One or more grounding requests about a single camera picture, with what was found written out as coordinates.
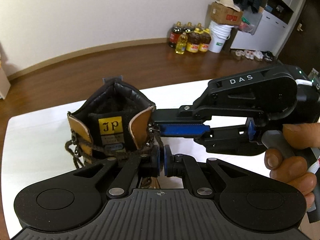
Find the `person's right hand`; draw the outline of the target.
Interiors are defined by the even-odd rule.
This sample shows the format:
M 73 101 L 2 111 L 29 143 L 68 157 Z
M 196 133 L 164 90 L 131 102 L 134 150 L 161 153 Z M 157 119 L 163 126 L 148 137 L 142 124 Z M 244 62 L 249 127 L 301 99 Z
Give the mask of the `person's right hand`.
M 285 124 L 283 136 L 286 141 L 299 150 L 319 148 L 319 123 Z M 307 162 L 303 157 L 293 156 L 283 159 L 281 152 L 270 148 L 265 152 L 265 166 L 270 170 L 272 179 L 282 181 L 297 188 L 305 197 L 307 208 L 315 201 L 313 189 L 317 184 L 316 175 L 307 171 Z

